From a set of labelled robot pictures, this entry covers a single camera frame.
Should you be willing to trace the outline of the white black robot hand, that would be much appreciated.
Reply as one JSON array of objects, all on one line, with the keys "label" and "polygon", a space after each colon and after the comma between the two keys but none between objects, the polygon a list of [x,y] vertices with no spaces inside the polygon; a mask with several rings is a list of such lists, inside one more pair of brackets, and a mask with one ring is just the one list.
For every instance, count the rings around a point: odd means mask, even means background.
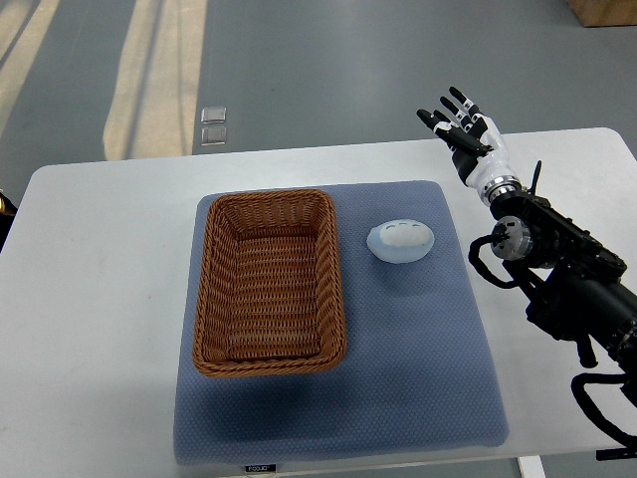
[{"label": "white black robot hand", "polygon": [[445,142],[460,180],[476,190],[487,206],[503,193],[520,190],[508,148],[492,118],[457,88],[451,87],[449,94],[440,99],[446,114],[420,109],[417,116]]}]

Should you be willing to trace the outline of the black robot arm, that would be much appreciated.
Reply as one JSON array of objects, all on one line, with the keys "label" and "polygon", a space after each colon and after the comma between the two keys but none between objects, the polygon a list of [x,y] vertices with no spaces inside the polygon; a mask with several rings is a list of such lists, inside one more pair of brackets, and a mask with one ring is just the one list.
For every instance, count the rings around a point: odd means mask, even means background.
[{"label": "black robot arm", "polygon": [[636,296],[621,283],[625,262],[509,172],[480,180],[477,190],[496,224],[472,242],[470,263],[491,284],[520,289],[530,323],[575,343],[585,371],[571,381],[573,397],[619,445],[597,452],[597,459],[635,457],[635,436],[606,418],[586,390],[617,385],[636,401]]}]

